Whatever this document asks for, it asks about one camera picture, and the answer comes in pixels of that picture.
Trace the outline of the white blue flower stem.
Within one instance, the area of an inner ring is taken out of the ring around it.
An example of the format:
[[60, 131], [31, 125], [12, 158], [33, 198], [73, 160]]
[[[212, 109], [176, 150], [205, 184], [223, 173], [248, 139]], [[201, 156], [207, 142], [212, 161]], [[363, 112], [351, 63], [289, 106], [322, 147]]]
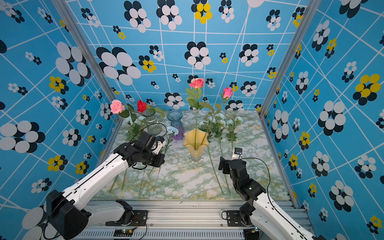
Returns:
[[[211, 138], [213, 136], [213, 127], [214, 127], [214, 124], [211, 123], [210, 121], [208, 120], [203, 120], [200, 124], [199, 124], [199, 129], [203, 132], [206, 132], [206, 138], [207, 138], [207, 141], [208, 143], [210, 144], [211, 143]], [[216, 168], [215, 168], [215, 165], [214, 165], [214, 161], [213, 161], [213, 158], [212, 158], [212, 155], [211, 155], [211, 150], [210, 150], [210, 147], [208, 146], [207, 147], [208, 149], [208, 155], [209, 155], [209, 159], [210, 159], [210, 163], [211, 163], [211, 166], [212, 166], [212, 169], [214, 171], [214, 175], [215, 175], [215, 178], [217, 180], [217, 183], [219, 185], [219, 188], [221, 190], [221, 193], [223, 194], [224, 191], [223, 191], [223, 188], [221, 186], [221, 183], [220, 183], [220, 180], [218, 178], [218, 175], [217, 175], [217, 172], [216, 172]]]

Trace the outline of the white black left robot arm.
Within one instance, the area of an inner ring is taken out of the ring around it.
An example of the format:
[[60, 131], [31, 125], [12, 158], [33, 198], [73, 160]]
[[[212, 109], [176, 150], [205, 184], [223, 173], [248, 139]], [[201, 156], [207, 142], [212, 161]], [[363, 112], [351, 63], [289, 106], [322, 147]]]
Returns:
[[77, 183], [61, 192], [50, 192], [45, 207], [47, 223], [56, 230], [52, 238], [71, 240], [88, 227], [108, 222], [123, 226], [132, 222], [138, 224], [139, 218], [124, 200], [96, 206], [89, 205], [89, 201], [113, 178], [128, 168], [135, 168], [138, 163], [159, 168], [165, 162], [161, 149], [166, 144], [164, 137], [143, 132], [137, 141], [119, 145], [102, 164]]

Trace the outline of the purple blue glass vase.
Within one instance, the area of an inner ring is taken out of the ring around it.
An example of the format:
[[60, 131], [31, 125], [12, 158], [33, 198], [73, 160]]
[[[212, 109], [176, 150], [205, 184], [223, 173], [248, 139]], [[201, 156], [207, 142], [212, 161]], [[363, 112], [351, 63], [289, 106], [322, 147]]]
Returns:
[[180, 110], [168, 111], [167, 119], [171, 126], [178, 130], [178, 133], [173, 136], [174, 140], [179, 141], [184, 138], [185, 128], [182, 123], [183, 113]]

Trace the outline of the clear ribbed glass vase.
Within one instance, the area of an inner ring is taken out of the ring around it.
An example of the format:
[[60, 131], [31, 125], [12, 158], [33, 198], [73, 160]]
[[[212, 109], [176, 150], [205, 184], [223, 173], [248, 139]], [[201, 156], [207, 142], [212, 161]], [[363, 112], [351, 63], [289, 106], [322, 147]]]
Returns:
[[158, 119], [156, 117], [156, 111], [153, 108], [147, 108], [142, 115], [145, 118], [145, 123], [147, 125], [145, 131], [153, 136], [157, 136], [161, 133], [162, 127], [158, 124]]

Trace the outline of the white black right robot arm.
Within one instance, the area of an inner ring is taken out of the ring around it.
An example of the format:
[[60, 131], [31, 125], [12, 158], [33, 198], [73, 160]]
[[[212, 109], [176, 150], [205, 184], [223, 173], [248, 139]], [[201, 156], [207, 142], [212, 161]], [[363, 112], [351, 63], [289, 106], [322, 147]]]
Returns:
[[272, 240], [323, 240], [315, 236], [290, 217], [270, 197], [257, 181], [253, 180], [242, 159], [226, 160], [220, 157], [218, 169], [230, 175], [235, 191], [246, 202], [240, 207], [240, 216], [245, 225], [253, 225]]

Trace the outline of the pink rose stem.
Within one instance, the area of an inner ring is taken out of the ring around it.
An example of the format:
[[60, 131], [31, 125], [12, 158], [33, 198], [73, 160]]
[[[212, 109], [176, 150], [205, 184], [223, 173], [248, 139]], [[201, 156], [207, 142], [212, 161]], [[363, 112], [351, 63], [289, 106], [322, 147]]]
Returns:
[[134, 110], [130, 104], [123, 104], [119, 100], [113, 100], [110, 104], [111, 113], [121, 118], [129, 118], [134, 115]]

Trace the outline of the pink and blue flower bunch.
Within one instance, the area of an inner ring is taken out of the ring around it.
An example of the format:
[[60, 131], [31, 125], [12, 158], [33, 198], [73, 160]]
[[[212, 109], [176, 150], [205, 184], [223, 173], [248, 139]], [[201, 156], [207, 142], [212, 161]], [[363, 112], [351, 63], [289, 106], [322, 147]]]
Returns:
[[186, 89], [187, 92], [187, 101], [189, 105], [196, 109], [196, 117], [195, 117], [195, 128], [198, 129], [198, 115], [199, 111], [203, 109], [208, 110], [208, 116], [211, 117], [210, 121], [213, 123], [215, 117], [217, 114], [221, 112], [221, 109], [223, 108], [223, 104], [225, 104], [230, 97], [233, 96], [234, 92], [232, 88], [224, 88], [222, 94], [221, 94], [221, 102], [219, 104], [215, 104], [215, 106], [211, 106], [210, 104], [204, 102], [201, 100], [203, 95], [203, 87], [205, 85], [205, 81], [202, 78], [192, 78], [191, 82], [189, 83], [189, 89]]

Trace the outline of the yellow fluted glass vase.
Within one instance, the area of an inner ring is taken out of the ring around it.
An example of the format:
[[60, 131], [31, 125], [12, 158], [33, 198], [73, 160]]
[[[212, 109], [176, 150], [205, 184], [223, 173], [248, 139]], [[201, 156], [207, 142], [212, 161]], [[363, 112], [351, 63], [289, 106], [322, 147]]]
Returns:
[[195, 128], [184, 133], [184, 137], [183, 146], [186, 147], [190, 153], [190, 162], [194, 165], [202, 163], [204, 150], [210, 145], [208, 134]]

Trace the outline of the red rose stem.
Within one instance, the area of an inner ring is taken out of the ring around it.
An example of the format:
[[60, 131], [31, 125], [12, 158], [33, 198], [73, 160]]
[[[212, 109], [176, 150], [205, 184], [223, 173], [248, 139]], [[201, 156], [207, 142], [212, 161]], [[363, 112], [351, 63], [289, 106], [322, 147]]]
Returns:
[[162, 117], [166, 115], [166, 112], [161, 108], [152, 107], [147, 103], [143, 102], [142, 100], [139, 100], [137, 102], [137, 108], [138, 108], [138, 112], [145, 117], [154, 115], [155, 113], [160, 114]]

